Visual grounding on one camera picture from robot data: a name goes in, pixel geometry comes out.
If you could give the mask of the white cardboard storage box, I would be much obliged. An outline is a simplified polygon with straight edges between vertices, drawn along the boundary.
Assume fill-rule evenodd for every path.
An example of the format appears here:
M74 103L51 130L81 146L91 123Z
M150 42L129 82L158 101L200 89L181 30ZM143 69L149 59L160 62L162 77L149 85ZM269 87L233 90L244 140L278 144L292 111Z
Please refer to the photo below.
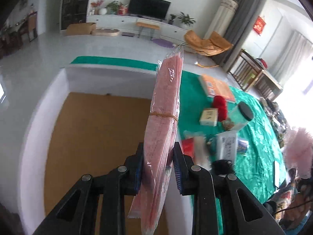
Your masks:
M153 70L76 64L60 70L33 113L19 171L19 211L34 233L83 174L121 165L143 141Z

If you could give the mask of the orange book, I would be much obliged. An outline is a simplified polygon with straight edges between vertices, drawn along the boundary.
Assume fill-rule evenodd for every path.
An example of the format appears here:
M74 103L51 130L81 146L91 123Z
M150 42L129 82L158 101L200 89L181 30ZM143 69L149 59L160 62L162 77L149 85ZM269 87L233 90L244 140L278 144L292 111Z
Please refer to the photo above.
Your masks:
M215 96L222 96L227 102L236 102L235 96L233 95L230 87L225 82L209 75L200 75L198 79L208 97L214 98Z

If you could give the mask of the pink mesh bath pouf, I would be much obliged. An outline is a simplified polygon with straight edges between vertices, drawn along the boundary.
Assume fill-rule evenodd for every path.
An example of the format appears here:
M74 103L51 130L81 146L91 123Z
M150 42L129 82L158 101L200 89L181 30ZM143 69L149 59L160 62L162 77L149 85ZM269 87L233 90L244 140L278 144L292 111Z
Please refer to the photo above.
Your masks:
M311 178L312 136L305 128L290 128L285 136L284 161L288 169L296 168L301 179Z

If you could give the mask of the white standing air conditioner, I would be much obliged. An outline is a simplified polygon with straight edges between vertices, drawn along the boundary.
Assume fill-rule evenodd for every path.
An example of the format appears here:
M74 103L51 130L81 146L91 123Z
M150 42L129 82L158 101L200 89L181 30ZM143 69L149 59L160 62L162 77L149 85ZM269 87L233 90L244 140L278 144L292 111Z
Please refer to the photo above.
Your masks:
M204 39L208 39L213 31L220 36L224 36L226 30L234 17L238 8L238 2L236 0L222 0L220 7L218 8Z

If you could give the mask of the small wooden bench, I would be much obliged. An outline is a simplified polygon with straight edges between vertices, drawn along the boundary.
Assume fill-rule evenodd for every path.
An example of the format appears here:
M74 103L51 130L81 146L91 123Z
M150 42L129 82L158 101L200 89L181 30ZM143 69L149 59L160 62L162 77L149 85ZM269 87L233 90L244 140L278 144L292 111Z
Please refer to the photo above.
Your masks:
M149 23L144 23L144 22L137 22L135 24L137 27L139 27L139 33L138 33L138 38L140 38L141 33L143 31L144 28L147 28L150 30L150 40L153 40L153 35L155 33L155 31L159 31L161 30L159 25L154 25L154 24L149 24Z

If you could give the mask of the small potted plant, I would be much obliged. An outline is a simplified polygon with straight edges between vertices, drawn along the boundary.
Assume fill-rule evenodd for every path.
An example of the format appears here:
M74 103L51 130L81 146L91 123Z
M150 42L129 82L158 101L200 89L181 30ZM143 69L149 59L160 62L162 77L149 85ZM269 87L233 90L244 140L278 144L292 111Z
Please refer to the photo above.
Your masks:
M177 17L176 14L170 14L170 15L169 15L168 24L169 24L169 25L173 25L174 20L175 20L176 17Z

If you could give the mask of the black crochet bag with rhinestone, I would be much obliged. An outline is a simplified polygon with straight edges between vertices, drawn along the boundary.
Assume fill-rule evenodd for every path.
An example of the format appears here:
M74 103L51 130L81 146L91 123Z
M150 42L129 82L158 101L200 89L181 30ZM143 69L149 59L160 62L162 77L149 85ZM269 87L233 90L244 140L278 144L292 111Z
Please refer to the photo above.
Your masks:
M215 175L236 174L231 160L216 160L212 162L212 171Z

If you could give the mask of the clear jar black lid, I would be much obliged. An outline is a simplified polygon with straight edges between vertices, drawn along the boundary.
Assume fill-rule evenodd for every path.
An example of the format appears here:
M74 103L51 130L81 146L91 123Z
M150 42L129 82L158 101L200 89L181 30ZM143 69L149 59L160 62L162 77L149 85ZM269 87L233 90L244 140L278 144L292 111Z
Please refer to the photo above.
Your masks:
M251 108L243 101L240 101L234 108L229 112L226 120L222 121L224 130L240 131L254 118L254 114Z

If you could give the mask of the grey curtain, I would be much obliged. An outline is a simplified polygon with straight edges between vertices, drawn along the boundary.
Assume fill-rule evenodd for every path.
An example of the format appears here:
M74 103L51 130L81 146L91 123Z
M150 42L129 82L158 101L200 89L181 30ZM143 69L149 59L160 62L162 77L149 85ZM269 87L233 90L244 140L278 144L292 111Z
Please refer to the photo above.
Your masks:
M233 44L233 47L213 57L216 64L227 71L240 53L244 41L250 34L253 24L259 16L266 0L236 0L238 8L232 18L224 39Z

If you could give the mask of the pink cloth pack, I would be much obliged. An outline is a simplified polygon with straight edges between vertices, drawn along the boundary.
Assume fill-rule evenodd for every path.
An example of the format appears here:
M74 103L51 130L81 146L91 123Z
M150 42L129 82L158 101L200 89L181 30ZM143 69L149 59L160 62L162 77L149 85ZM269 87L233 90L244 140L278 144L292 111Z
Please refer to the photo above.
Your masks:
M150 113L144 135L142 183L129 218L141 220L141 233L154 234L168 191L173 148L180 113L183 47L175 47L157 69Z

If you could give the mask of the grey wet wipes pack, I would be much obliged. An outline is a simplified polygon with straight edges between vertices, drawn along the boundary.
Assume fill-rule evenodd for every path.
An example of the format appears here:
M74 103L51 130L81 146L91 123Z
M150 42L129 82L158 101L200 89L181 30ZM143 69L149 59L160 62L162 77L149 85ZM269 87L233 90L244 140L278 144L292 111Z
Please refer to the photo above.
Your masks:
M238 148L238 133L234 130L216 134L216 159L236 163Z

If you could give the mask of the purple floor mat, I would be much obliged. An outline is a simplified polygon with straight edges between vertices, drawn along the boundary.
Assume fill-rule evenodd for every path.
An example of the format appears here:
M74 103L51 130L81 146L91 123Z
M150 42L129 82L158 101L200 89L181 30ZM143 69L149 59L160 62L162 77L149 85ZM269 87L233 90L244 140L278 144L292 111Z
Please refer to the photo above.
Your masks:
M172 43L171 41L165 40L165 39L160 39L160 38L155 38L152 39L152 42L165 48L174 48L176 45Z

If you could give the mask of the cardboard box on floor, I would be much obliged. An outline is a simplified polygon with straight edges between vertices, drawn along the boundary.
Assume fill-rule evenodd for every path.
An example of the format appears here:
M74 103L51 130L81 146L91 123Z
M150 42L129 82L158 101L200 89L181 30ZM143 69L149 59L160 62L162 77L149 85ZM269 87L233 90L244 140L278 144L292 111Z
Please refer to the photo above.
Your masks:
M75 23L70 24L66 29L67 36L90 35L96 29L96 23Z

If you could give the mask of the round wooden tray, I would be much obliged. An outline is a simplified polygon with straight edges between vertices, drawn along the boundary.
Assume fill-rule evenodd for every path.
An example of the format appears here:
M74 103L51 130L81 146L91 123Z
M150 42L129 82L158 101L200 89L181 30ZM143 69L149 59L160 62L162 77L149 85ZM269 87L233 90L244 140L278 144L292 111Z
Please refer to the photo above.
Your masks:
M95 29L92 30L91 35L93 36L106 36L106 37L115 37L120 34L118 29Z

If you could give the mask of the red flower arrangement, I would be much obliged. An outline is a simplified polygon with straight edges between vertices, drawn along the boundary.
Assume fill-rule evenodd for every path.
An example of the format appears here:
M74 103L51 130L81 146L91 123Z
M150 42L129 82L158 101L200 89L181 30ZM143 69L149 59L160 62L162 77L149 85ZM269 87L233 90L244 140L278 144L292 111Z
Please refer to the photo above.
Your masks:
M91 15L98 14L98 11L101 9L104 0L96 0L95 2L91 2Z

